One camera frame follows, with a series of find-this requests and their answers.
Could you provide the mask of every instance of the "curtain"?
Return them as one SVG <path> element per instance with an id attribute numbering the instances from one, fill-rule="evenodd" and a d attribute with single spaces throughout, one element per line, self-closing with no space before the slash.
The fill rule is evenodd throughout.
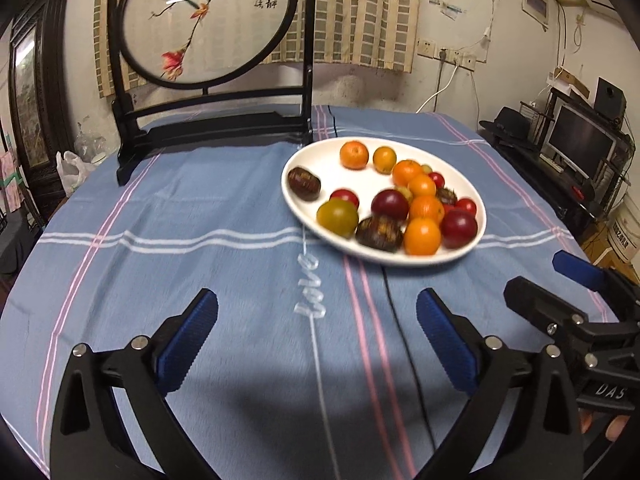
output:
<path id="1" fill-rule="evenodd" d="M 94 0 L 94 53 L 95 76 L 98 82 L 100 97 L 115 94 L 111 60 L 109 59 L 109 35 L 107 31 L 107 0 Z M 145 83 L 129 65 L 121 58 L 122 78 L 125 90 L 130 90 Z"/>
<path id="2" fill-rule="evenodd" d="M 302 62 L 304 6 L 264 63 Z M 314 60 L 411 72 L 420 0 L 316 0 Z M 95 66 L 100 97 L 113 94 L 106 30 L 106 0 L 95 0 Z M 144 83 L 122 62 L 125 88 Z"/>

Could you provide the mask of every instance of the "bucket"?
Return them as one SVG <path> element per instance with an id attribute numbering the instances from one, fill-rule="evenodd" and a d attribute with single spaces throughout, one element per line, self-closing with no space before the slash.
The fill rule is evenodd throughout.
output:
<path id="1" fill-rule="evenodd" d="M 607 239 L 619 258 L 628 264 L 640 248 L 640 209 L 625 193 Z"/>

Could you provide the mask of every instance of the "speaker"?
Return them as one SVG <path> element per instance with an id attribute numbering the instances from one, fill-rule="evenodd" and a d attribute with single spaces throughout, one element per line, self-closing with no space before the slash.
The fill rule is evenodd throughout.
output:
<path id="1" fill-rule="evenodd" d="M 605 119 L 620 127 L 626 111 L 625 93 L 617 86 L 599 77 L 593 108 Z"/>

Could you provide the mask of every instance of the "blue tablecloth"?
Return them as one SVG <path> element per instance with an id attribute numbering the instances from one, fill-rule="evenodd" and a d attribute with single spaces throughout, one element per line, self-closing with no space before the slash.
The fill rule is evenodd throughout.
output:
<path id="1" fill-rule="evenodd" d="M 380 266 L 312 237 L 286 207 L 280 173 L 297 146 L 161 153 L 125 187 L 112 156 L 54 216 L 0 319 L 0 413 L 43 471 L 72 347 L 121 348 L 183 311 L 203 287 L 218 295 L 218 323 L 167 400 L 225 479 L 412 478 L 433 452 L 420 398 L 436 445 L 466 401 L 415 319 L 427 286 L 513 348 L 546 342 L 504 304 L 504 285 L 517 275 L 593 320 L 612 319 L 599 297 L 554 272 L 557 250 L 582 253 L 551 208 L 468 128 L 447 116 L 326 106 L 314 108 L 313 120 L 319 139 L 389 138 L 457 167 L 486 205 L 480 244 L 446 266 L 386 269 L 388 294 Z M 303 253 L 317 268 L 303 270 Z M 305 285 L 319 292 L 316 304 L 307 303 Z M 314 315 L 318 304 L 323 317 Z M 117 398 L 139 456 L 157 466 L 126 397 Z M 478 465 L 492 459 L 506 423 Z"/>

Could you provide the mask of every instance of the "white plate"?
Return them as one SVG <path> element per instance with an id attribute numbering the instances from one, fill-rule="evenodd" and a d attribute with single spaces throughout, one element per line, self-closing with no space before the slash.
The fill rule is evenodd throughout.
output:
<path id="1" fill-rule="evenodd" d="M 359 140 L 369 150 L 369 164 L 364 170 L 348 170 L 340 164 L 340 148 L 349 140 Z M 412 158 L 420 164 L 429 164 L 433 171 L 442 174 L 445 186 L 455 191 L 458 198 L 469 197 L 476 203 L 478 206 L 478 212 L 476 213 L 478 234 L 471 243 L 455 250 L 440 247 L 433 256 L 408 256 L 402 249 L 397 253 L 387 253 L 365 247 L 357 243 L 355 238 L 346 240 L 316 222 L 318 208 L 329 200 L 329 195 L 332 192 L 341 187 L 353 190 L 360 199 L 358 215 L 361 220 L 371 214 L 370 205 L 373 197 L 383 189 L 394 186 L 390 175 L 379 174 L 373 168 L 371 161 L 373 152 L 380 146 L 393 148 L 398 156 L 398 161 Z M 287 174 L 296 166 L 306 168 L 320 179 L 322 187 L 317 200 L 305 202 L 295 196 L 289 189 Z M 486 228 L 484 203 L 476 188 L 458 170 L 437 156 L 392 140 L 376 139 L 374 137 L 340 137 L 338 139 L 314 142 L 299 150 L 289 159 L 282 170 L 280 184 L 284 200 L 286 200 L 293 214 L 316 235 L 347 254 L 388 266 L 423 267 L 451 262 L 473 249 L 482 238 Z"/>

